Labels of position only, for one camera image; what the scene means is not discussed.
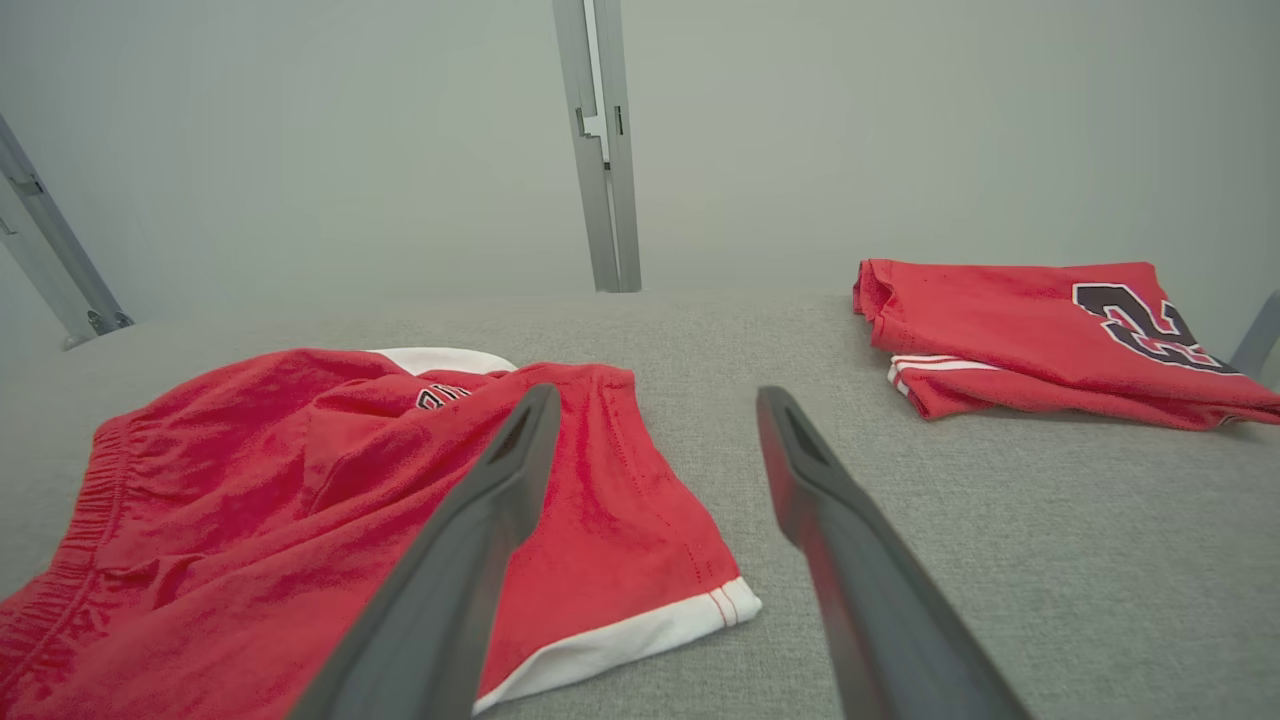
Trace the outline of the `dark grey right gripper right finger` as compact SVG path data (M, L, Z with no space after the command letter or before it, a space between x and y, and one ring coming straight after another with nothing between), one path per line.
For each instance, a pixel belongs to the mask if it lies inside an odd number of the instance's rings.
M844 716L1029 717L799 401L760 387L756 424L776 520L809 568Z

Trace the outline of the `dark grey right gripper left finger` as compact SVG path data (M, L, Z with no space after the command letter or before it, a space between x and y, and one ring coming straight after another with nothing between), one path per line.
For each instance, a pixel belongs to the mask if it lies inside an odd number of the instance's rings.
M561 395L534 386L445 496L291 711L468 719L509 559L538 528Z

